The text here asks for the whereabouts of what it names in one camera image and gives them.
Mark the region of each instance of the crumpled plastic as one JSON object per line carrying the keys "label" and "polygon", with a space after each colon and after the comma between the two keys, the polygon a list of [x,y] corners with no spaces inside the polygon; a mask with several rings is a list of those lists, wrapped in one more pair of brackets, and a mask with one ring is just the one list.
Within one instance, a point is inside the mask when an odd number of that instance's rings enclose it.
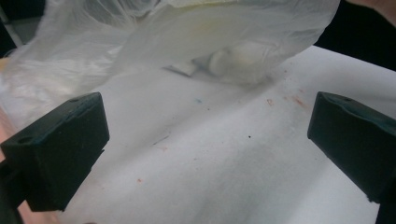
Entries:
{"label": "crumpled plastic", "polygon": [[17,129],[115,75],[172,66],[258,83],[313,45],[339,0],[51,0],[12,54],[1,104]]}

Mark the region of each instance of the dark background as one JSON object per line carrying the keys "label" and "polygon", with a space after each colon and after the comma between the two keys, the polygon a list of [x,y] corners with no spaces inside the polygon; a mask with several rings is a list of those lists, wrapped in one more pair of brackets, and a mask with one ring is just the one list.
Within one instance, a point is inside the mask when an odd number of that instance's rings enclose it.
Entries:
{"label": "dark background", "polygon": [[[0,0],[11,21],[43,14],[45,0]],[[374,63],[396,71],[396,28],[370,8],[345,1],[316,46]],[[0,56],[15,45],[0,27]]]}

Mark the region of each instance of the clear plastic sheet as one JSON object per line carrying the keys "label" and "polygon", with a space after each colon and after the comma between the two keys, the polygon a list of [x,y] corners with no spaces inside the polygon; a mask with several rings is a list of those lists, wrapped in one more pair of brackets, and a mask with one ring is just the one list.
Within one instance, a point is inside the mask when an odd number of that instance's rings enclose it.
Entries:
{"label": "clear plastic sheet", "polygon": [[19,129],[119,74],[193,62],[220,81],[261,82],[317,41],[338,4],[51,0],[34,40],[1,76],[1,102]]}

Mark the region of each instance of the small debris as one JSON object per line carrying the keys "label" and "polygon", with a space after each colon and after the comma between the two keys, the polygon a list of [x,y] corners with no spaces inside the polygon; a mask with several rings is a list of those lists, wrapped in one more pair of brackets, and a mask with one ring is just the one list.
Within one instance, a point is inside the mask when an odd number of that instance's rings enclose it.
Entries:
{"label": "small debris", "polygon": [[270,106],[273,106],[273,105],[274,105],[274,101],[271,100],[271,99],[268,99],[267,102],[268,102],[268,105],[270,105]]}
{"label": "small debris", "polygon": [[163,140],[165,140],[166,138],[168,138],[169,137],[169,135],[167,135],[167,136],[165,136],[165,137],[163,137],[162,139],[160,139],[160,140],[158,140],[157,142],[155,142],[154,144],[152,144],[152,145],[157,145],[157,144],[159,144],[161,141],[163,141]]}

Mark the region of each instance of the white surface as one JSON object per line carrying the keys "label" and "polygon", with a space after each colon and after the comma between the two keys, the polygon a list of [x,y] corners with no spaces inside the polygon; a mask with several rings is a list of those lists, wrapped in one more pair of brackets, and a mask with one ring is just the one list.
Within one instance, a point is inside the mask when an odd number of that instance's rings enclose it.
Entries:
{"label": "white surface", "polygon": [[103,94],[110,141],[64,223],[374,224],[378,205],[306,137],[318,91],[396,118],[396,73],[312,47],[261,85],[159,70]]}

